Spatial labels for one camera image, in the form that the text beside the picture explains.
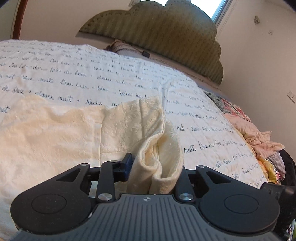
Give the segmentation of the cream textured pants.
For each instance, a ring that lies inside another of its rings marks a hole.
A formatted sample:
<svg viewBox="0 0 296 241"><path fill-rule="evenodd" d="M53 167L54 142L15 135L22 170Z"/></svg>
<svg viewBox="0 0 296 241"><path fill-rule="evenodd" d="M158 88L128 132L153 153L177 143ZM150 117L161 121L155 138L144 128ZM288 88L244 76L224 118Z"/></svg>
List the cream textured pants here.
<svg viewBox="0 0 296 241"><path fill-rule="evenodd" d="M167 194L184 164L175 127L158 96L75 108L37 96L19 100L1 122L1 239L16 233L10 215L21 192L80 163L134 157L127 184L136 194Z"/></svg>

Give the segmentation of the pile of colourful clothes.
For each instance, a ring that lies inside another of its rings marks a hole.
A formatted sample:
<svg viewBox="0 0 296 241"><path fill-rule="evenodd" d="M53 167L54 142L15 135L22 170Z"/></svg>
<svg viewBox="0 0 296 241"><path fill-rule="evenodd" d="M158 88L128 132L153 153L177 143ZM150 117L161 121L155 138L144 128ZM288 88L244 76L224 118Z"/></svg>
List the pile of colourful clothes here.
<svg viewBox="0 0 296 241"><path fill-rule="evenodd" d="M279 154L279 151L285 150L283 145L272 142L270 132L260 132L238 106L214 93L205 94L243 136L259 165L266 169L267 183L281 185L286 173ZM280 205L273 196L260 188L248 186L218 172L201 173L206 174L210 180L209 184L199 189L205 191L199 202L199 210L207 221L219 230L233 235L248 237L274 232Z"/></svg>

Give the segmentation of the white script-print bedspread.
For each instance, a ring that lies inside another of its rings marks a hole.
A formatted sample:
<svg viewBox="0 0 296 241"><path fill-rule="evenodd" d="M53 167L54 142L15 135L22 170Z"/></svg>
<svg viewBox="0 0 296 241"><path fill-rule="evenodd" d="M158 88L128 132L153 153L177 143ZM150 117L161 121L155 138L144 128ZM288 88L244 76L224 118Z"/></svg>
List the white script-print bedspread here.
<svg viewBox="0 0 296 241"><path fill-rule="evenodd" d="M267 181L245 140L195 81L175 69L90 45L1 41L1 115L26 95L75 107L159 96L184 165L205 165L259 188Z"/></svg>

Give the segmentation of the black small device on bed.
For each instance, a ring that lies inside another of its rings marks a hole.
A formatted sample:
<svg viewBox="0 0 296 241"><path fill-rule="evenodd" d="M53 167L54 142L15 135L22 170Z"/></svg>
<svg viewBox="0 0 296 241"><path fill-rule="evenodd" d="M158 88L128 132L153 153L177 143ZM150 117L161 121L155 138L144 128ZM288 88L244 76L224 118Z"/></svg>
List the black small device on bed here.
<svg viewBox="0 0 296 241"><path fill-rule="evenodd" d="M142 51L142 56L149 58L150 57L150 53L146 52L146 51Z"/></svg>

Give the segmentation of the striped pillow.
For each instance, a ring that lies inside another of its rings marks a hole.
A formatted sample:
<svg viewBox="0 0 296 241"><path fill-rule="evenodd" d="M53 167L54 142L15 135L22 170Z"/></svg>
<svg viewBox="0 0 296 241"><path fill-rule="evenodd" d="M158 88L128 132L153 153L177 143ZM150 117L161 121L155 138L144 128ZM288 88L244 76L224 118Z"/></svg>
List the striped pillow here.
<svg viewBox="0 0 296 241"><path fill-rule="evenodd" d="M142 56L143 50L139 50L133 47L132 45L129 45L117 39L115 39L111 44L109 44L106 48L104 48L104 50L117 53L118 55L128 56L128 57L135 57L135 58L144 57Z"/></svg>

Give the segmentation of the olive green upholstered headboard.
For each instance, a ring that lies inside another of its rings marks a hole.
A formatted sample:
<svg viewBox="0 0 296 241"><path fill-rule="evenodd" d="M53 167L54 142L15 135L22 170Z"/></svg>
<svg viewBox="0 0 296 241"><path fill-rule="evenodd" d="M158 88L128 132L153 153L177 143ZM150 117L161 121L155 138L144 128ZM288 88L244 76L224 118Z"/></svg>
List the olive green upholstered headboard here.
<svg viewBox="0 0 296 241"><path fill-rule="evenodd" d="M217 28L200 8L188 1L143 1L128 11L110 10L89 19L79 30L123 40L180 63L215 84L221 84L221 48Z"/></svg>

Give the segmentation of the bright window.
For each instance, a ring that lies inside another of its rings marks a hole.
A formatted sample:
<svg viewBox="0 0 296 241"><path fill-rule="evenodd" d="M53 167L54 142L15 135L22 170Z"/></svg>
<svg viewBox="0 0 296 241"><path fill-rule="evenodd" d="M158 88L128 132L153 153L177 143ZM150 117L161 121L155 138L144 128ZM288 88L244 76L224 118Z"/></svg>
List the bright window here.
<svg viewBox="0 0 296 241"><path fill-rule="evenodd" d="M218 25L226 14L232 0L189 0L188 2L200 8Z"/></svg>

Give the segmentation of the white wall switch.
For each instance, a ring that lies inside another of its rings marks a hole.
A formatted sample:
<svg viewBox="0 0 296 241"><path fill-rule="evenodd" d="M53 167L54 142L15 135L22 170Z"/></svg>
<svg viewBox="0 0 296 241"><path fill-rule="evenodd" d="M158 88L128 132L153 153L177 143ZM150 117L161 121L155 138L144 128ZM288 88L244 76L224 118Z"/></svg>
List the white wall switch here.
<svg viewBox="0 0 296 241"><path fill-rule="evenodd" d="M289 91L287 96L293 103L296 103L296 95L292 91Z"/></svg>

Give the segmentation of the small wall hook fixture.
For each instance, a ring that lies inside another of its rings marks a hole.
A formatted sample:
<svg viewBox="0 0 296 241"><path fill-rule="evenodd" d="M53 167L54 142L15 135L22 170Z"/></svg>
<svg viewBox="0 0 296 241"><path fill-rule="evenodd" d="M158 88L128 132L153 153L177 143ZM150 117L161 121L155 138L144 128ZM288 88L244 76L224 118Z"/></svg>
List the small wall hook fixture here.
<svg viewBox="0 0 296 241"><path fill-rule="evenodd" d="M258 25L260 23L260 19L258 16L255 16L253 21L255 25Z"/></svg>

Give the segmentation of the brown wooden door frame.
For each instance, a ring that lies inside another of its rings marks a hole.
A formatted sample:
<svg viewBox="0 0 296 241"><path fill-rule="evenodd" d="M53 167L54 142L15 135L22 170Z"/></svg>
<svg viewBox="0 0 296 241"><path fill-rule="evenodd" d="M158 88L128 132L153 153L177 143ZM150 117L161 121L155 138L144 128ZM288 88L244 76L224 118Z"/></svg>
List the brown wooden door frame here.
<svg viewBox="0 0 296 241"><path fill-rule="evenodd" d="M19 0L16 5L15 16L13 20L13 27L11 38L14 40L20 39L21 27L23 22L23 17L27 7L28 0Z"/></svg>

